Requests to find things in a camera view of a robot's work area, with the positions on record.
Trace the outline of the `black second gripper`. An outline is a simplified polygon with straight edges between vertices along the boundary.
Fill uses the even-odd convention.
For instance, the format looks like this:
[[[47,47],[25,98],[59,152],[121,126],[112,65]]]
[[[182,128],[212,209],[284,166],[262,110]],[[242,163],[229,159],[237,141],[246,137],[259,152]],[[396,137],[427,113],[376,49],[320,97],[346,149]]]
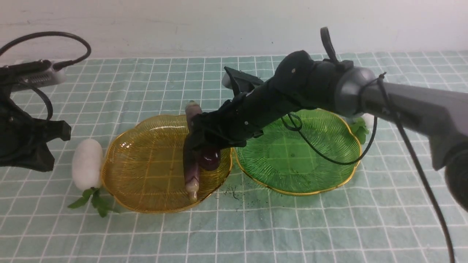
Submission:
[[[60,138],[69,141],[71,126],[65,121],[53,121],[53,106],[47,95],[38,88],[26,85],[45,103],[47,118],[33,118],[12,99],[13,85],[1,87],[0,164],[1,167],[20,167],[38,172],[54,168],[55,158],[47,143]]]

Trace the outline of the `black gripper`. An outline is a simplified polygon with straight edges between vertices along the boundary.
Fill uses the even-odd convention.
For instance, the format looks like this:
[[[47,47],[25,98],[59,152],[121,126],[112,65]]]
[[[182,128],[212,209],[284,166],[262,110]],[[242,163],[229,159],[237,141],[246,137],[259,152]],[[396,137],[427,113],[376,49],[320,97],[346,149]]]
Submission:
[[[223,85],[234,98],[212,112],[192,118],[187,146],[200,151],[207,148],[240,148],[247,140],[262,135],[262,129],[289,113],[289,103],[281,93],[282,76],[262,81],[231,67],[224,67]]]

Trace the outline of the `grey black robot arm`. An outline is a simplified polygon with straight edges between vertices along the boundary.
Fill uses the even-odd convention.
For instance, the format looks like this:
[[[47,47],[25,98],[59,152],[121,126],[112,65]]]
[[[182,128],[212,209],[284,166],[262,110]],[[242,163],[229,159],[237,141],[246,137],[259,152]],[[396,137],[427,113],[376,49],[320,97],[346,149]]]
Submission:
[[[52,73],[85,60],[39,60],[1,68],[1,166],[48,172],[54,157],[47,142],[67,141],[65,121],[32,118],[10,99],[15,91],[37,90],[22,78],[48,69]],[[300,50],[287,55],[265,82],[227,69],[234,98],[218,110],[196,114],[189,148],[245,146],[261,130],[286,114],[322,109],[352,118],[368,113],[428,137],[432,166],[446,168],[446,184],[455,201],[467,209],[467,93],[394,84],[383,81],[351,61],[332,56],[313,61]]]

